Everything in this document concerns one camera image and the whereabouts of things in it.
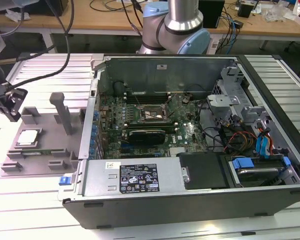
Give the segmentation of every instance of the black cable on desk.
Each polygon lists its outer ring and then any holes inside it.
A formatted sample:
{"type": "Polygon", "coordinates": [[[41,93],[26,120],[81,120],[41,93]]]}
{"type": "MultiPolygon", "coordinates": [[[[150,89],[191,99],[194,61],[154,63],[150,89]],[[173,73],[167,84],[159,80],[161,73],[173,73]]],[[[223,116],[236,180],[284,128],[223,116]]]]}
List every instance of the black cable on desk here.
{"type": "MultiPolygon", "coordinates": [[[[128,5],[128,6],[125,6],[125,5],[123,4],[123,7],[120,7],[120,8],[103,10],[103,9],[98,9],[98,8],[95,8],[95,7],[92,6],[92,4],[93,4],[95,1],[96,1],[96,0],[92,0],[92,1],[90,2],[90,4],[89,4],[89,7],[90,7],[91,9],[95,10],[95,11],[98,11],[98,12],[115,12],[115,11],[119,11],[119,10],[125,10],[126,8],[133,6],[133,4],[130,4],[130,5],[128,5]]],[[[107,7],[109,3],[112,3],[112,2],[114,2],[114,1],[115,1],[115,0],[108,1],[108,2],[106,2],[104,5],[107,7]]]]}
{"type": "Polygon", "coordinates": [[[130,17],[129,17],[129,15],[128,15],[128,13],[127,13],[127,10],[126,10],[126,8],[125,8],[124,0],[121,0],[121,3],[122,3],[122,7],[124,8],[124,13],[125,13],[126,19],[128,20],[128,22],[129,22],[129,24],[131,25],[132,29],[133,29],[139,36],[142,37],[142,35],[141,35],[139,29],[138,29],[138,28],[136,27],[136,25],[134,25],[134,24],[132,23],[132,21],[130,20],[130,17]]]}
{"type": "MultiPolygon", "coordinates": [[[[64,33],[64,35],[67,35],[70,31],[70,29],[72,28],[72,25],[74,24],[74,19],[75,19],[75,5],[74,4],[71,4],[71,17],[70,17],[70,22],[69,22],[69,25],[64,33]]],[[[21,62],[21,61],[26,61],[26,60],[30,60],[30,59],[34,59],[36,57],[39,57],[43,54],[47,54],[50,50],[54,49],[56,47],[55,44],[51,45],[50,47],[47,47],[46,49],[42,50],[42,51],[39,51],[37,52],[36,54],[33,54],[31,56],[19,56],[17,57],[16,61],[17,62],[21,62]]]]}
{"type": "Polygon", "coordinates": [[[137,3],[138,3],[137,0],[131,0],[131,2],[132,2],[132,4],[133,4],[134,15],[135,15],[136,19],[138,20],[140,26],[141,26],[142,28],[144,28],[144,26],[142,25],[142,23],[141,23],[141,21],[140,21],[140,18],[139,18],[139,16],[138,16],[138,14],[137,14],[137,3]]]}
{"type": "MultiPolygon", "coordinates": [[[[65,41],[66,41],[66,47],[67,47],[67,56],[66,56],[66,60],[63,64],[63,66],[55,71],[55,72],[52,72],[52,73],[49,73],[49,74],[46,74],[46,75],[42,75],[42,76],[37,76],[37,77],[34,77],[34,78],[30,78],[28,80],[24,80],[24,81],[21,81],[17,84],[14,84],[10,87],[10,89],[15,89],[15,88],[18,88],[24,84],[28,84],[28,83],[31,83],[31,82],[34,82],[34,81],[37,81],[37,80],[41,80],[41,79],[45,79],[45,78],[49,78],[49,77],[52,77],[52,76],[55,76],[59,73],[61,73],[68,65],[69,63],[69,60],[70,60],[70,44],[69,44],[69,39],[68,39],[68,33],[67,33],[67,30],[65,29],[65,26],[63,25],[60,17],[58,16],[56,10],[52,7],[51,3],[49,0],[45,0],[46,4],[49,6],[49,8],[51,9],[51,11],[53,12],[54,16],[56,17],[56,19],[58,20],[58,22],[60,23],[63,31],[64,31],[64,37],[65,37],[65,41]]],[[[74,15],[75,15],[75,4],[74,4],[74,0],[70,0],[71,2],[71,19],[73,19],[74,15]]]]}

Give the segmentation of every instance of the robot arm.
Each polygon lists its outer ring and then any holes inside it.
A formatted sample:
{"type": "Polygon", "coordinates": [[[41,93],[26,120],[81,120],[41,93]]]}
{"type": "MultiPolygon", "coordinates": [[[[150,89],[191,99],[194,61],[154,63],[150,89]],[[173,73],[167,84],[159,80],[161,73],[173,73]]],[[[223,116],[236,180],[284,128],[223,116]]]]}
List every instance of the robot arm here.
{"type": "Polygon", "coordinates": [[[202,54],[210,42],[203,28],[198,0],[168,0],[148,3],[143,11],[140,54],[202,54]]]}

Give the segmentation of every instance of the metal table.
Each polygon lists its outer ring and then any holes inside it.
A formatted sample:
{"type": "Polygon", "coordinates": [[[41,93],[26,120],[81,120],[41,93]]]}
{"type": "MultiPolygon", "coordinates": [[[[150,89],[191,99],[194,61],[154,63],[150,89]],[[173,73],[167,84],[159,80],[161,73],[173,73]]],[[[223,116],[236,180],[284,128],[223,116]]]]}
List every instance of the metal table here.
{"type": "MultiPolygon", "coordinates": [[[[271,56],[248,56],[257,72],[273,73],[280,71],[280,65],[285,63],[273,61],[271,56]]],[[[71,112],[87,104],[90,81],[93,78],[90,67],[91,54],[72,54],[69,66],[55,77],[47,78],[25,86],[29,94],[23,106],[37,106],[40,113],[51,113],[55,110],[49,103],[52,91],[63,91],[65,104],[71,112]]],[[[25,63],[14,66],[8,80],[14,83],[22,79],[42,75],[59,68],[66,59],[65,54],[46,54],[25,63]]],[[[291,82],[288,77],[282,77],[287,82],[285,89],[292,89],[290,84],[300,86],[300,81],[291,82]]],[[[276,84],[267,83],[268,88],[276,84]]],[[[282,101],[286,98],[277,96],[282,101]]],[[[291,106],[290,101],[300,99],[300,96],[290,96],[287,103],[281,106],[291,106]]],[[[287,111],[291,118],[298,116],[298,111],[287,111]]],[[[19,127],[19,122],[11,123],[0,116],[0,164],[19,127]]],[[[60,200],[67,197],[72,186],[60,189],[59,176],[38,177],[0,177],[0,240],[1,239],[54,239],[62,236],[66,239],[263,239],[286,240],[300,239],[300,202],[278,212],[274,216],[234,218],[210,221],[186,222],[175,224],[122,227],[103,230],[86,230],[68,213],[60,200]]]]}

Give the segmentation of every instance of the warning label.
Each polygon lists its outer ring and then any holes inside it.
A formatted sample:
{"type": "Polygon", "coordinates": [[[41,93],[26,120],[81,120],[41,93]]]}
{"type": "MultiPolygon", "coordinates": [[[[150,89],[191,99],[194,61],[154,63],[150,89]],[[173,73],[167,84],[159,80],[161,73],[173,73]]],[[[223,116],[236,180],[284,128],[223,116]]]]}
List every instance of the warning label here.
{"type": "Polygon", "coordinates": [[[122,194],[159,192],[157,164],[121,165],[122,194]]]}

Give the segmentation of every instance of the wooden table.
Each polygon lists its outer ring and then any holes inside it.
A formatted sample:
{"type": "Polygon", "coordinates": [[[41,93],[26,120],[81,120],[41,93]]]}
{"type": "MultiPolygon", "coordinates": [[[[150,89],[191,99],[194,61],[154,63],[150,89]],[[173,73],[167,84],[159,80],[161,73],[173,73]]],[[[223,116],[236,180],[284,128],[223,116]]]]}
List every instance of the wooden table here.
{"type": "MultiPolygon", "coordinates": [[[[71,34],[95,34],[95,35],[137,35],[132,29],[124,12],[100,12],[89,7],[91,0],[74,0],[75,16],[71,34]]],[[[238,38],[250,40],[275,40],[275,41],[300,41],[300,25],[286,19],[285,22],[266,22],[260,14],[251,14],[249,18],[238,17],[237,11],[232,10],[229,4],[234,0],[226,0],[225,7],[234,20],[243,22],[243,28],[238,38]]],[[[109,4],[111,7],[120,8],[118,2],[109,4]]],[[[106,10],[101,0],[96,0],[92,6],[97,9],[106,10]]],[[[138,21],[133,11],[128,13],[131,21],[138,26],[138,21]]],[[[71,5],[64,11],[61,20],[65,26],[68,25],[71,17],[71,5]]],[[[0,28],[2,31],[9,31],[16,26],[16,23],[4,15],[0,15],[0,28]]],[[[19,32],[41,33],[47,46],[53,44],[52,34],[62,33],[62,29],[55,17],[31,15],[31,20],[22,24],[19,32]]],[[[218,28],[209,29],[211,42],[208,47],[208,54],[214,54],[220,39],[228,32],[228,25],[221,20],[218,28]]]]}

